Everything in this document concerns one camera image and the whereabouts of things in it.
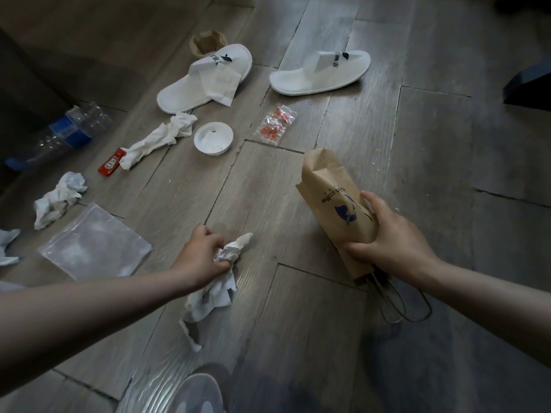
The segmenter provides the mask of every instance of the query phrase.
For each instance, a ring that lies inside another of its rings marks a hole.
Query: person's left hand
[[[185,279],[186,287],[199,290],[230,269],[228,261],[214,262],[218,250],[224,245],[221,235],[213,233],[204,225],[198,225],[170,270]]]

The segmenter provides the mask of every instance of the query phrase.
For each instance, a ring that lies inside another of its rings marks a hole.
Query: empty water bottle
[[[111,126],[111,118],[96,103],[75,106],[57,122],[33,136],[32,144],[4,163],[15,171],[26,171],[79,149]]]

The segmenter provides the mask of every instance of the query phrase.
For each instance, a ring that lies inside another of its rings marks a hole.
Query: person's right arm
[[[445,263],[414,224],[376,194],[362,196],[377,215],[379,232],[372,243],[348,243],[350,255],[373,262],[551,366],[551,293]]]

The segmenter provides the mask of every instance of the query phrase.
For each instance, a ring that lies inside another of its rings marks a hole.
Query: paper bag
[[[371,264],[356,261],[342,249],[347,242],[373,242],[379,226],[337,155],[328,149],[308,152],[297,189],[337,248],[352,279],[373,274]]]

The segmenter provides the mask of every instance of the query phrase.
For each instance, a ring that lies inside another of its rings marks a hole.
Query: hand
[[[372,262],[390,275],[423,289],[424,273],[434,264],[443,263],[432,251],[417,227],[394,213],[386,202],[374,193],[362,191],[379,222],[377,238],[372,243],[353,243],[344,249],[355,259]]]
[[[221,235],[213,233],[204,225],[198,225],[170,270],[184,276],[188,280],[185,284],[187,287],[199,290],[230,269],[229,261],[214,262],[218,250],[224,245]]]

